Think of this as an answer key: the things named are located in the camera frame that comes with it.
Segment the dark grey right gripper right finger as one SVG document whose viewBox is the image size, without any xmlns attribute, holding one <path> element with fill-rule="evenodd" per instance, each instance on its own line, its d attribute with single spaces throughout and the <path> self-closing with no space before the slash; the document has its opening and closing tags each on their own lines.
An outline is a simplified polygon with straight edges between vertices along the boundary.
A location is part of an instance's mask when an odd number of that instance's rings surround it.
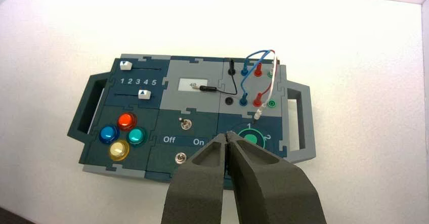
<svg viewBox="0 0 429 224">
<path fill-rule="evenodd" d="M 240 223 L 326 223 L 318 192 L 301 168 L 232 131 L 227 141 Z"/>
</svg>

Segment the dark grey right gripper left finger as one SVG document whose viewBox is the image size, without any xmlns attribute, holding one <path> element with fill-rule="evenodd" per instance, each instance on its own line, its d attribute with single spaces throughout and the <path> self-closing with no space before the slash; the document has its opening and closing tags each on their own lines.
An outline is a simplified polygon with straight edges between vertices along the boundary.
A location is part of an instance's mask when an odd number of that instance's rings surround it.
<svg viewBox="0 0 429 224">
<path fill-rule="evenodd" d="M 166 194 L 161 223 L 220 223 L 227 138 L 220 133 L 186 160 Z"/>
</svg>

